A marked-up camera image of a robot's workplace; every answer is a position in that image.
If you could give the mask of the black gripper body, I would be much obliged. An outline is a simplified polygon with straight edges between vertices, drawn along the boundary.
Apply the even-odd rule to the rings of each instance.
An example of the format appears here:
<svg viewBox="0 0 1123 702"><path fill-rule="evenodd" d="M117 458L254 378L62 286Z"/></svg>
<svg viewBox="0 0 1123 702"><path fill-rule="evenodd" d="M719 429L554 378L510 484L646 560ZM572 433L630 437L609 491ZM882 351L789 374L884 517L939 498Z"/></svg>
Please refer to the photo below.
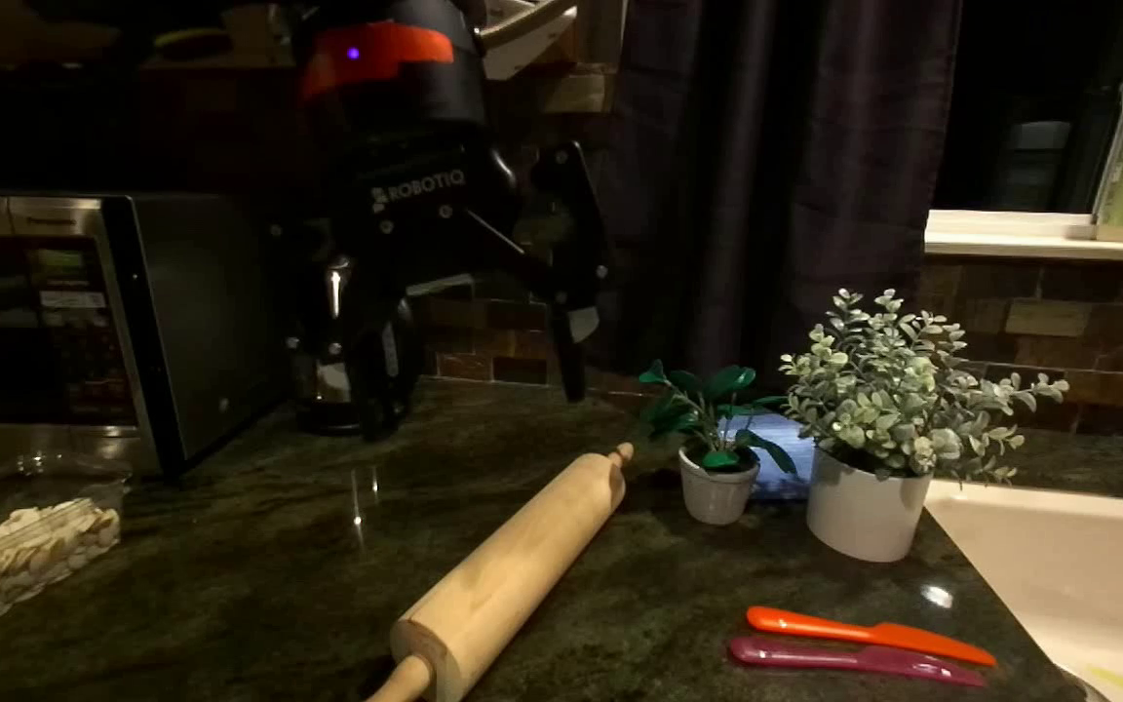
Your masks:
<svg viewBox="0 0 1123 702"><path fill-rule="evenodd" d="M351 304L479 270L487 237L522 216L519 176L479 126L337 126L319 131L319 163Z"/></svg>

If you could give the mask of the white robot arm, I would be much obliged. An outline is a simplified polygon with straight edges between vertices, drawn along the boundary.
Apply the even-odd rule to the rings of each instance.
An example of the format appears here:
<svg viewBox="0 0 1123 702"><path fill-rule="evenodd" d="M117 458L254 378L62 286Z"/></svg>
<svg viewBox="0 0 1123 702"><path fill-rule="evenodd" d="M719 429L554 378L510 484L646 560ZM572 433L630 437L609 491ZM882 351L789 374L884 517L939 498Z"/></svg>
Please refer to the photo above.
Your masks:
<svg viewBox="0 0 1123 702"><path fill-rule="evenodd" d="M487 270L545 304L562 390L583 397L609 276L585 148L562 139L528 172L501 156L462 0L309 0L284 31L319 148L312 209L289 230L298 416L393 433L420 374L409 291Z"/></svg>

